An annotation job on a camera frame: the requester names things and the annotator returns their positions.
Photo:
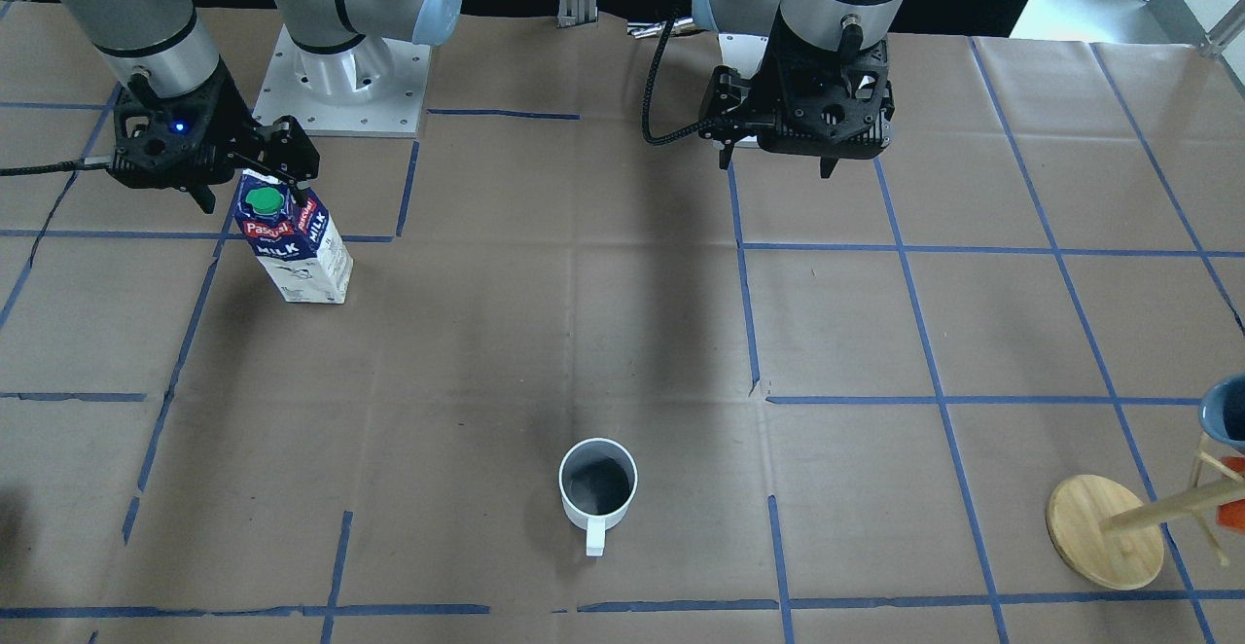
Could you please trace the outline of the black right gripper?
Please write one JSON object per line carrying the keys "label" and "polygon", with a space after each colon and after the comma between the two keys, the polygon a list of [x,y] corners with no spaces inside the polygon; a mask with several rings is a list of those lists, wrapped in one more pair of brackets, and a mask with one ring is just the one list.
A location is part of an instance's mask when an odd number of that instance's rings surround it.
{"label": "black right gripper", "polygon": [[129,75],[113,120],[107,173],[131,189],[190,192],[204,214],[217,206],[209,186],[232,181],[237,168],[289,187],[298,206],[306,206],[308,183],[319,174],[320,154],[298,117],[254,121],[223,60],[204,83],[178,97],[161,98],[149,72]]}

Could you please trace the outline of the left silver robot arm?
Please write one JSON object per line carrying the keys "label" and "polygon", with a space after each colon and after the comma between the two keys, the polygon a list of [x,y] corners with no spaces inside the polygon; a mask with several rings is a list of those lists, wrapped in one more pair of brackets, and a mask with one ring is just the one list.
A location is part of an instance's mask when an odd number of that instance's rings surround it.
{"label": "left silver robot arm", "polygon": [[753,138],[774,154],[874,159],[891,143],[886,35],[904,0],[691,0],[698,27],[766,41],[759,69],[713,69],[697,135],[720,147]]}

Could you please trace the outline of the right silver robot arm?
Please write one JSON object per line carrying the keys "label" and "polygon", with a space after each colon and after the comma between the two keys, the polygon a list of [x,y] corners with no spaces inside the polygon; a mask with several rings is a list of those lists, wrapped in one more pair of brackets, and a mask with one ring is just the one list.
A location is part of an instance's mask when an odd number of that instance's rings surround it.
{"label": "right silver robot arm", "polygon": [[[344,98],[327,69],[362,57],[350,93],[365,97],[385,75],[388,40],[438,46],[452,36],[463,0],[274,0],[305,62],[314,93]],[[320,156],[305,125],[285,115],[264,123],[237,90],[193,0],[59,0],[121,83],[113,152],[78,161],[129,189],[176,189],[212,213],[212,187],[250,169],[308,202]]]}

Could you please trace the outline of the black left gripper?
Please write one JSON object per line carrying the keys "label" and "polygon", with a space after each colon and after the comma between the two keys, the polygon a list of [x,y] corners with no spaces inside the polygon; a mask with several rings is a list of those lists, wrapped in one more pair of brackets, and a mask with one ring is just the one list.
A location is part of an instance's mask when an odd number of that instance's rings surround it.
{"label": "black left gripper", "polygon": [[840,159],[872,159],[891,144],[889,69],[886,40],[842,57],[774,32],[752,77],[713,69],[703,138],[720,143],[721,169],[730,169],[735,144],[753,138],[771,153],[819,158],[819,178],[829,179]]}

